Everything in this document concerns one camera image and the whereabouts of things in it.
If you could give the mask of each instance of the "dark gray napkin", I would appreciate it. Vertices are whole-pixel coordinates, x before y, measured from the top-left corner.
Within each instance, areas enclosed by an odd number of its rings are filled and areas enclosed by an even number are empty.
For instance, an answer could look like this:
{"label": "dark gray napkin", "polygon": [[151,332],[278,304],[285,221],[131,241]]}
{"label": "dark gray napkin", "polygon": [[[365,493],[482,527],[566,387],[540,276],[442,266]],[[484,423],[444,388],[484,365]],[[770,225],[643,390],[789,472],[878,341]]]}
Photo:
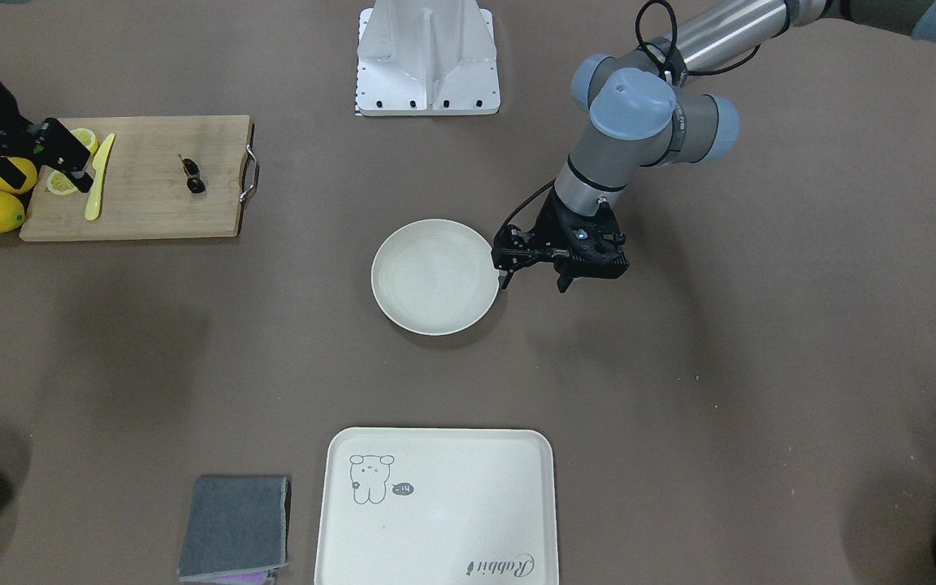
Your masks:
{"label": "dark gray napkin", "polygon": [[237,575],[258,581],[250,574],[270,575],[286,566],[288,489],[288,479],[275,475],[197,478],[179,581]]}

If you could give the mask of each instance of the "white metal bracket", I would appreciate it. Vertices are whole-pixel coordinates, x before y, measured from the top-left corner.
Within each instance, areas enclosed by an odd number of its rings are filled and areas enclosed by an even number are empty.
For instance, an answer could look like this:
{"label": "white metal bracket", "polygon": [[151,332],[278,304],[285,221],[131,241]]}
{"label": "white metal bracket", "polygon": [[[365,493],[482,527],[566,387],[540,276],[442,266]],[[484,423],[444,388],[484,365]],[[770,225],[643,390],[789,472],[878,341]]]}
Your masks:
{"label": "white metal bracket", "polygon": [[475,0],[378,0],[360,14],[357,114],[501,108],[493,15]]}

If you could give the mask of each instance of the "metal handle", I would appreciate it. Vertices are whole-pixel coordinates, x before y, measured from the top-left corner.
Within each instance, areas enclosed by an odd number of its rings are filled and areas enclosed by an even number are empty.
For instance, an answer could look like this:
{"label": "metal handle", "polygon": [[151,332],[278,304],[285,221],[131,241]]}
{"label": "metal handle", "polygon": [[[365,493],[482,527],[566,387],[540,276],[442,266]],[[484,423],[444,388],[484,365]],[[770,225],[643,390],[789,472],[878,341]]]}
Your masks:
{"label": "metal handle", "polygon": [[241,203],[248,201],[259,190],[259,159],[252,152],[252,145],[245,145],[245,148],[248,150],[248,155],[252,157],[252,163],[255,163],[255,174],[252,174],[252,184],[248,185],[248,188],[237,197],[237,201]]}

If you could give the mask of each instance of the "white tray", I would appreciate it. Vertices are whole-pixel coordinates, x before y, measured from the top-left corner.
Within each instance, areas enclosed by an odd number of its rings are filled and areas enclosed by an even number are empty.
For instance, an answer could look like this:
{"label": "white tray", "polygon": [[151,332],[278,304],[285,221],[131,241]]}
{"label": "white tray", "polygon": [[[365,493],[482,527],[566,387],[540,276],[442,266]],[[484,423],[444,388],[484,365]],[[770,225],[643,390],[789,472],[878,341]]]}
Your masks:
{"label": "white tray", "polygon": [[551,445],[525,430],[338,433],[315,581],[557,585]]}

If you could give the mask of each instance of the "bowl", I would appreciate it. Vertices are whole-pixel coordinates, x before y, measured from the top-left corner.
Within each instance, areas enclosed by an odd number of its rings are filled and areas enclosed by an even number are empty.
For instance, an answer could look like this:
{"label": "bowl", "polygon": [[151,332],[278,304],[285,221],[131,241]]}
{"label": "bowl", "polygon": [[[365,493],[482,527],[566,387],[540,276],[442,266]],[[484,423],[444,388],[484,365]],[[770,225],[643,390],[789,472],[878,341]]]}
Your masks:
{"label": "bowl", "polygon": [[497,298],[500,278],[490,244],[449,219],[421,219],[397,229],[370,267],[378,307],[421,336],[448,336],[478,322]]}

